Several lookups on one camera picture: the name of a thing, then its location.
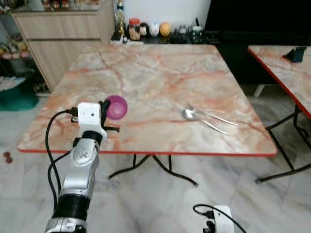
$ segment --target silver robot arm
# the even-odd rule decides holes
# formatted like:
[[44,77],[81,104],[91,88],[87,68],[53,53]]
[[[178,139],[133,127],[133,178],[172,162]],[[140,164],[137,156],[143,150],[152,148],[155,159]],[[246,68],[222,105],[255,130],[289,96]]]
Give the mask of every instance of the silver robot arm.
[[95,184],[95,171],[99,164],[99,147],[105,141],[106,111],[110,101],[104,103],[80,103],[78,143],[70,152],[70,169],[66,174],[56,210],[49,220],[45,233],[86,233],[86,217]]

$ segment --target wall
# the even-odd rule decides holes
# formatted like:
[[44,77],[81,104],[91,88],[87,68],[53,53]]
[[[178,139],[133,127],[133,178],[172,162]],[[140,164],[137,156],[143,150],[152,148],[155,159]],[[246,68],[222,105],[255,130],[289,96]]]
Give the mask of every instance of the wall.
[[128,24],[131,17],[147,23],[167,21],[173,31],[181,24],[194,24],[198,17],[200,25],[204,26],[209,4],[210,0],[124,0],[125,22]]

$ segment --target tile floor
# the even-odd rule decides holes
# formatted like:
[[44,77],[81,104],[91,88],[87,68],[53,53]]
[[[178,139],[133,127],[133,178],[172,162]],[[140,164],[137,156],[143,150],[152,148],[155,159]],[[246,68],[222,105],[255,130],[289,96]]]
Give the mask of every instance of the tile floor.
[[[278,86],[265,88],[258,99],[251,96],[253,87],[243,89],[265,125],[294,110],[294,103]],[[14,159],[6,164],[0,157],[0,233],[42,233],[52,215],[47,156],[15,149],[18,137],[45,101],[41,99],[35,109],[26,112],[0,112],[0,154],[8,150]],[[299,124],[311,132],[303,114]],[[290,122],[274,132],[295,166],[311,162],[311,152]],[[153,160],[131,173],[107,179],[131,161],[130,155],[100,156],[88,232],[201,233],[206,219],[192,211],[198,202],[229,205],[248,233],[310,232],[311,170],[264,184],[254,182],[257,177],[288,170],[281,155],[270,159],[174,157],[175,171],[191,176],[199,187],[168,175]],[[62,175],[68,165],[68,159],[58,164]]]

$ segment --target wooden cabinet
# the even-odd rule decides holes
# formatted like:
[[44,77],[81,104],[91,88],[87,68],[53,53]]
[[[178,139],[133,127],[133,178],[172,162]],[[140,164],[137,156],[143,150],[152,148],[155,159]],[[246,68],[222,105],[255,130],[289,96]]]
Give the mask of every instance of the wooden cabinet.
[[32,15],[17,17],[26,39],[101,39],[97,16]]
[[100,41],[29,41],[32,54],[51,90],[63,78],[80,51],[86,46],[100,47]]
[[113,0],[96,12],[15,13],[29,50],[51,91],[87,45],[109,43],[115,30]]

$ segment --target cable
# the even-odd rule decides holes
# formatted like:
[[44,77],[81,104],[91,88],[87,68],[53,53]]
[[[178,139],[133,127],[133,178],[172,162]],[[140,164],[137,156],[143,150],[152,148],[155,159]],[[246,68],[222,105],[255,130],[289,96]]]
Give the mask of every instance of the cable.
[[[67,151],[65,154],[63,154],[63,155],[57,157],[57,158],[54,160],[54,162],[56,163],[58,160],[61,160],[62,158],[64,158],[64,157],[66,157],[67,155],[69,155],[69,153],[70,153],[70,150]],[[56,191],[55,191],[55,188],[54,188],[52,179],[51,179],[51,170],[52,170],[52,167],[53,167],[53,165],[50,164],[49,169],[48,169],[48,181],[49,181],[49,185],[50,185],[50,188],[51,188],[52,194],[53,194],[53,203],[54,203],[54,204],[53,204],[53,205],[54,205],[54,206],[53,206],[53,211],[55,211],[56,206],[57,206],[57,195],[56,195]]]
[[226,216],[227,218],[229,218],[238,228],[240,228],[240,230],[243,232],[243,233],[246,233],[246,231],[243,229],[243,227],[240,226],[239,223],[237,223],[236,220],[234,220],[232,217],[230,217],[229,215],[227,215],[226,213],[224,213],[223,211],[221,211],[220,209],[217,209],[211,205],[206,205],[206,204],[197,204],[193,207],[193,210],[197,213],[197,214],[200,214],[200,215],[203,215],[205,216],[205,213],[201,213],[199,211],[197,211],[195,208],[198,207],[198,206],[204,206],[204,207],[208,207],[208,208],[211,208],[211,209],[214,209],[214,210],[217,210],[218,212],[222,213],[224,216]]
[[51,125],[53,123],[53,121],[55,120],[55,118],[58,116],[58,115],[61,115],[63,113],[70,113],[70,110],[64,110],[64,111],[61,111],[61,112],[58,112],[56,113],[49,121],[48,123],[48,126],[47,126],[47,130],[46,130],[46,133],[45,133],[45,147],[46,147],[46,150],[47,150],[47,153],[48,153],[48,156],[49,156],[49,159],[50,159],[50,162],[51,162],[51,165],[54,169],[54,172],[55,172],[55,176],[56,176],[56,181],[57,181],[57,187],[58,187],[58,193],[60,192],[60,189],[61,189],[61,183],[60,183],[60,179],[59,179],[59,175],[58,175],[58,171],[57,171],[57,168],[55,166],[55,162],[53,160],[53,157],[52,157],[52,154],[51,154],[51,151],[50,151],[50,146],[49,146],[49,132],[50,132],[50,128],[51,128]]

